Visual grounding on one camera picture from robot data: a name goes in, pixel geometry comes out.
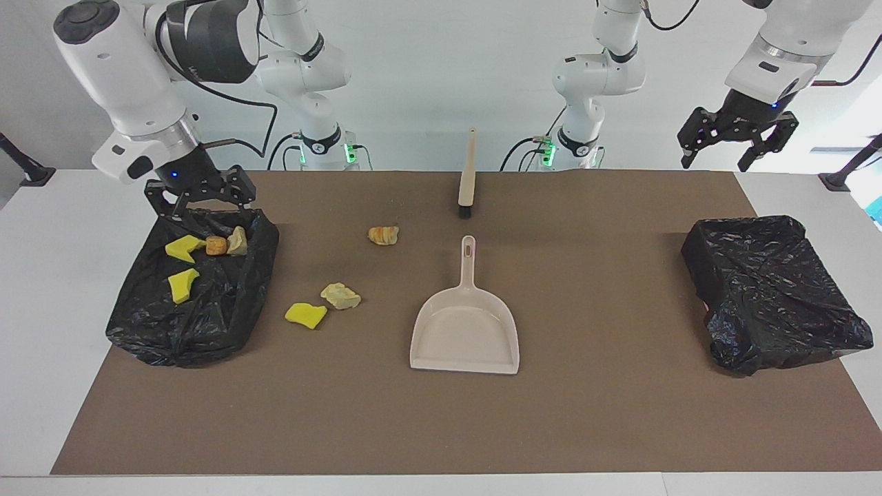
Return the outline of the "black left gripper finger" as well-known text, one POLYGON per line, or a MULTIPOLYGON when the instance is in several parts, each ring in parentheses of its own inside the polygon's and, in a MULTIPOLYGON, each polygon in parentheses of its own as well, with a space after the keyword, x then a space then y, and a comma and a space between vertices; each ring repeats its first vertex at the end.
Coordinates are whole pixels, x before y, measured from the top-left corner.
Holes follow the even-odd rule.
POLYGON ((716 114, 703 107, 696 107, 677 133, 681 148, 681 167, 690 169, 697 154, 721 141, 721 133, 716 126, 716 114))
POLYGON ((747 172, 755 161, 768 154, 780 153, 796 132, 798 125, 797 117, 792 112, 785 111, 765 129, 759 125, 748 127, 746 138, 750 142, 750 147, 741 155, 737 163, 740 172, 747 172))

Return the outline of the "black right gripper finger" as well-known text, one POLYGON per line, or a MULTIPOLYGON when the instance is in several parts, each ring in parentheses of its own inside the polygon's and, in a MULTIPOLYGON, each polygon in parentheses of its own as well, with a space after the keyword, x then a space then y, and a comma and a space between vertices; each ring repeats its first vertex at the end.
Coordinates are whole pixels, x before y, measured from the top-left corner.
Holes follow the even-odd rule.
POLYGON ((157 224, 164 230, 176 234, 198 234, 198 223, 189 210, 190 188, 168 189, 161 181, 147 181, 144 194, 157 216, 157 224))
POLYGON ((249 209, 256 199, 256 186, 240 165, 220 173, 220 200, 239 209, 249 209))

